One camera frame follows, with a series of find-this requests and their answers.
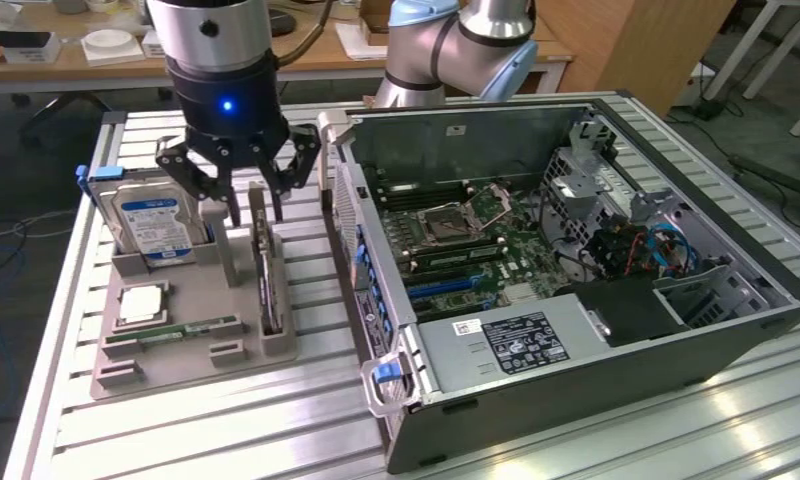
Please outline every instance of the green circuit board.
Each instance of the green circuit board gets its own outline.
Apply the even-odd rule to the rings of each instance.
[[[464,202],[380,212],[421,322],[548,298],[571,283],[523,196],[489,185]],[[463,279],[471,288],[419,295]]]

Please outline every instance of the white box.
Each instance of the white box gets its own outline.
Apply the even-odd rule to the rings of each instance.
[[[0,32],[0,48],[8,63],[53,63],[62,43],[53,32]]]
[[[145,59],[136,37],[121,30],[98,30],[82,38],[82,52],[92,67]]]
[[[708,90],[708,84],[713,80],[716,72],[701,63],[697,63],[691,72],[688,83],[676,98],[673,107],[692,107],[699,102],[700,97],[700,81],[703,93]]]
[[[149,30],[145,34],[145,38],[142,38],[142,51],[145,52],[145,57],[148,58],[165,57],[162,45],[160,45],[160,38],[157,37],[157,32],[154,30]]]

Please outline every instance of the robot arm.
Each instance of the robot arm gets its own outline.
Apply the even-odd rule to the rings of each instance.
[[[504,101],[536,59],[536,7],[531,0],[395,0],[388,67],[376,107],[444,103],[444,84]]]
[[[314,42],[330,10],[326,0],[321,21],[302,45],[278,59],[272,52],[265,0],[148,0],[148,9],[166,54],[186,129],[182,137],[164,139],[157,164],[196,198],[228,204],[240,224],[240,208],[230,175],[238,168],[260,168],[278,197],[305,184],[320,151],[313,125],[288,125],[276,93],[276,70]],[[274,157],[290,140],[294,158],[280,168]],[[204,157],[217,170],[210,177],[192,162]]]

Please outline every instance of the slotted aluminum surface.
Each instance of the slotted aluminum surface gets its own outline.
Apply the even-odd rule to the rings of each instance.
[[[800,238],[636,102],[600,95],[800,277]],[[355,105],[292,107],[285,114],[293,122],[313,121],[320,110]],[[104,126],[101,137],[109,140],[98,143],[97,161],[152,164],[153,140],[177,134],[181,126],[180,112],[130,114],[122,125]],[[619,147],[631,176],[647,189],[659,187],[653,170],[624,144]],[[257,178],[254,170],[237,173],[244,207],[248,181]],[[286,222],[276,227],[284,238],[298,359],[250,375],[104,402],[89,396],[89,372],[112,237],[84,201],[6,478],[389,477],[312,182],[293,193],[284,205]],[[245,229],[232,232],[246,234]],[[800,326],[704,384],[397,478],[776,474],[800,478]]]

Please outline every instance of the motherboard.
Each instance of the motherboard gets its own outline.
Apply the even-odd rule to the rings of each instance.
[[[439,203],[457,194],[461,200]],[[571,283],[532,214],[532,192],[465,182],[380,201],[419,322],[549,298]]]

